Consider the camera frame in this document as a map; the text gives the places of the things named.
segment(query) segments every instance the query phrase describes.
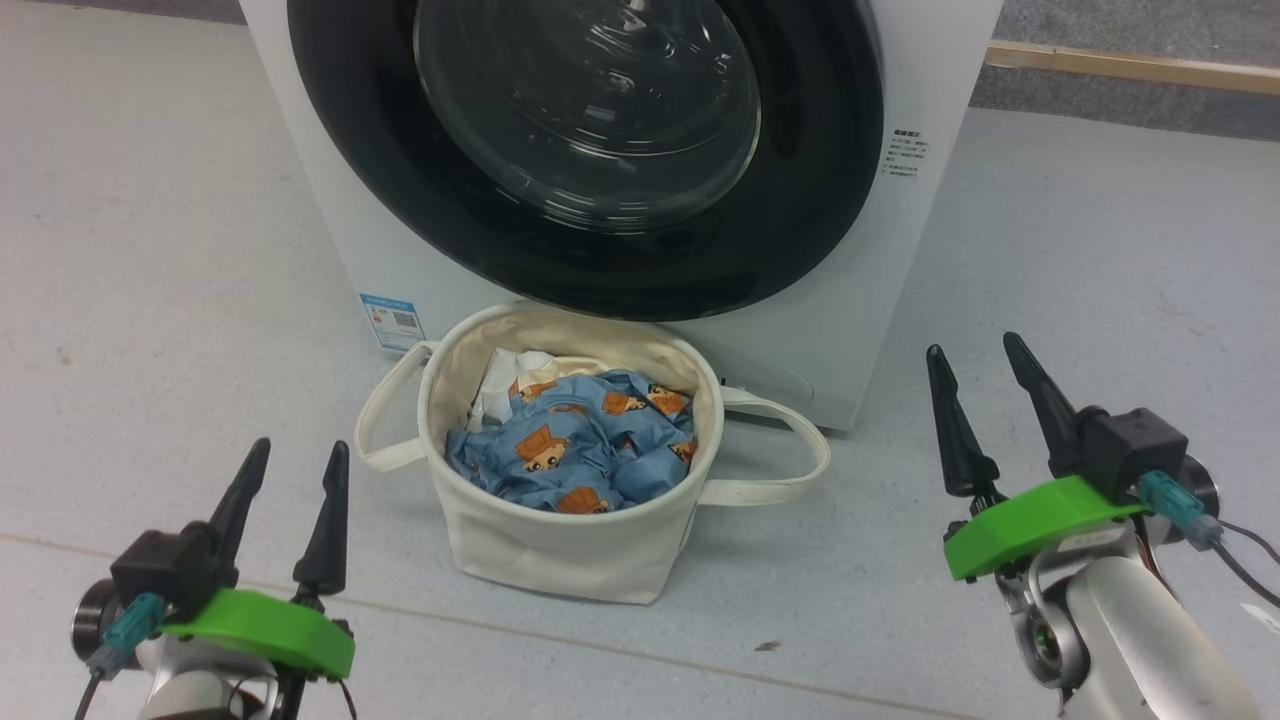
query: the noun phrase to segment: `cable connector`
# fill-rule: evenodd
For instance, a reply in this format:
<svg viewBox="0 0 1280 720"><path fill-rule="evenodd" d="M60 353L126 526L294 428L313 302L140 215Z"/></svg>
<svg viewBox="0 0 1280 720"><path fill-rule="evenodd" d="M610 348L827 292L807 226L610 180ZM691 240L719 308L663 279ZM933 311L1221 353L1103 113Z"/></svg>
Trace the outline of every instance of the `cable connector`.
<svg viewBox="0 0 1280 720"><path fill-rule="evenodd" d="M101 675L104 680L115 678L128 665L133 651L160 632L164 620L164 598L152 593L140 594L102 633L102 644L87 660L90 674Z"/></svg>
<svg viewBox="0 0 1280 720"><path fill-rule="evenodd" d="M1161 470L1144 473L1138 479L1138 498L1157 515L1169 518L1201 552L1212 548L1222 537L1222 525L1204 512L1204 503Z"/></svg>

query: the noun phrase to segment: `green plastic bracket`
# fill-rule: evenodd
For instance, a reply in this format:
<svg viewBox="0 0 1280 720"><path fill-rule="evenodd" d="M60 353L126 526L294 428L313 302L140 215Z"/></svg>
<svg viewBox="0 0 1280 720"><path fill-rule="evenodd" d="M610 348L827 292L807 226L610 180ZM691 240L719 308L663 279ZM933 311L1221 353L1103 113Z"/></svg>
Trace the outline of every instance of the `green plastic bracket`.
<svg viewBox="0 0 1280 720"><path fill-rule="evenodd" d="M1147 510L1138 502L1111 505L1084 478L1069 475L983 510L942 550L952 578L979 578L1080 530Z"/></svg>
<svg viewBox="0 0 1280 720"><path fill-rule="evenodd" d="M204 612L186 624L161 628L166 635L283 662L324 678L351 675L356 641L320 612L252 591L223 588Z"/></svg>

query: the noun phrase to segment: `wooden strip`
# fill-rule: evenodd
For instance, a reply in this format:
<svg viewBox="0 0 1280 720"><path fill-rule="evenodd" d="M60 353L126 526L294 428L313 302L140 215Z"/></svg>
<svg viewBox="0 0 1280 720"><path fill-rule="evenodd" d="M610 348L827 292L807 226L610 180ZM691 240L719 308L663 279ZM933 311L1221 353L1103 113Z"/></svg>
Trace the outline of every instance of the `wooden strip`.
<svg viewBox="0 0 1280 720"><path fill-rule="evenodd" d="M987 64L1280 96L1280 69L993 40Z"/></svg>

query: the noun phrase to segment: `laundry basket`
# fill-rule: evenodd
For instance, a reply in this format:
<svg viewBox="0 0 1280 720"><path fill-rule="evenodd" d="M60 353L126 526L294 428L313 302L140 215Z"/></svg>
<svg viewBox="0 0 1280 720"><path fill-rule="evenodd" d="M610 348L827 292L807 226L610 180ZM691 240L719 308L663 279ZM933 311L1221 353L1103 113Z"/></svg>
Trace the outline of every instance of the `laundry basket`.
<svg viewBox="0 0 1280 720"><path fill-rule="evenodd" d="M689 475L655 500L602 515L534 510L475 487L445 461L445 437L466 425L497 348L598 357L691 396L698 452ZM374 430L387 406L420 369L417 437L372 448ZM785 421L812 451L813 469L786 479L708 479L724 432L726 407ZM443 341L422 342L406 352L365 404L356 421L355 446L360 457L380 471L426 460L453 559L462 571L538 592L631 603L657 600L689 539L698 506L787 501L815 484L831 461L826 438L809 420L749 392L721 387L707 360L664 329L525 302L477 313Z"/></svg>

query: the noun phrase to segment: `clothes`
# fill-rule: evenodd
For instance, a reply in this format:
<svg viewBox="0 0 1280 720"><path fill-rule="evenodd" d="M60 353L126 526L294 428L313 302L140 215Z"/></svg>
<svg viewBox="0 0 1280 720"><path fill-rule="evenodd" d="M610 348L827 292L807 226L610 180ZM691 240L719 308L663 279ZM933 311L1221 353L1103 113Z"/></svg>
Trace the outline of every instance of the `clothes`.
<svg viewBox="0 0 1280 720"><path fill-rule="evenodd" d="M480 432L485 425L500 425L509 420L511 402L507 389L511 387L511 380L521 373L545 368L553 360L554 355L536 350L529 352L495 350L484 380L480 382L480 392L476 393L475 404L471 406L467 429Z"/></svg>
<svg viewBox="0 0 1280 720"><path fill-rule="evenodd" d="M526 507L608 512L653 500L689 474L689 398L626 370L511 383L512 419L452 430L445 457L476 487Z"/></svg>

